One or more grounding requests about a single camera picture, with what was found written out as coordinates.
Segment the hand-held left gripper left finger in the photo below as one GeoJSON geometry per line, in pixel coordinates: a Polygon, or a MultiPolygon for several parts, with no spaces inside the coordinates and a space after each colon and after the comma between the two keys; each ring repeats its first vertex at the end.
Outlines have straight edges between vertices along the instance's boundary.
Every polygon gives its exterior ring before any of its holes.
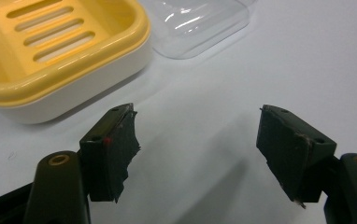
{"type": "Polygon", "coordinates": [[[128,178],[128,166],[140,150],[132,103],[108,110],[80,139],[79,156],[93,202],[117,202],[128,178]]]}

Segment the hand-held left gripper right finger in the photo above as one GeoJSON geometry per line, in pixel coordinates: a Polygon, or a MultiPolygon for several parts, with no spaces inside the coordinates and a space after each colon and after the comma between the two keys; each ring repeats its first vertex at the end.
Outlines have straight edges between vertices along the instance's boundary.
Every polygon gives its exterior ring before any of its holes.
{"type": "Polygon", "coordinates": [[[287,109],[263,105],[256,147],[291,201],[319,200],[334,140],[287,109]]]}

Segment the yellow and white soap dish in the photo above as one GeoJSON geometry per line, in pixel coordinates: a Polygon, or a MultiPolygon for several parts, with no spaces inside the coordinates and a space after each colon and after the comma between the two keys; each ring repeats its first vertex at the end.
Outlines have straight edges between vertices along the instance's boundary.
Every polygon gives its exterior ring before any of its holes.
{"type": "Polygon", "coordinates": [[[137,0],[0,0],[0,113],[55,119],[150,61],[137,0]]]}

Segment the clear plastic soap dish lid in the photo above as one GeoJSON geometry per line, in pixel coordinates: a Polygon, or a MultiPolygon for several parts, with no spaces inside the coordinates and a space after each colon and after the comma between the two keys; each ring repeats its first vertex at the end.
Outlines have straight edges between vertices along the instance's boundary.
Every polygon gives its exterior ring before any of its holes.
{"type": "Polygon", "coordinates": [[[139,0],[151,23],[153,49],[185,60],[215,46],[250,23],[258,0],[139,0]]]}

